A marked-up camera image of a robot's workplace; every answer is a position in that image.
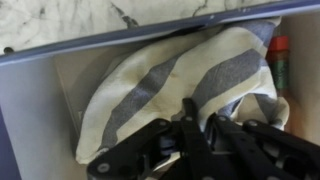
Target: marble countertop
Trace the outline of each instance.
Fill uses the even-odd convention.
[[[277,0],[2,0],[0,54]]]

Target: white marble surface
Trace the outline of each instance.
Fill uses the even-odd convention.
[[[0,54],[276,0],[2,0]]]

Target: fabric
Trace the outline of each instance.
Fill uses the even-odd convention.
[[[279,22],[239,22],[156,42],[128,56],[88,105],[77,161],[89,163],[156,118],[179,116],[186,97],[197,105],[202,129],[214,112],[239,124],[257,119],[283,128],[289,108],[278,99],[264,59]]]

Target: red object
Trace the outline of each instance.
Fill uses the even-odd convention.
[[[289,49],[288,36],[276,36],[271,39],[269,51],[282,51]]]

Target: bottle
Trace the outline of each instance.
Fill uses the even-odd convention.
[[[287,36],[275,36],[271,39],[266,56],[278,97],[283,97],[289,104],[290,114],[284,130],[296,136],[301,132],[302,113],[299,104],[289,91],[289,45]]]

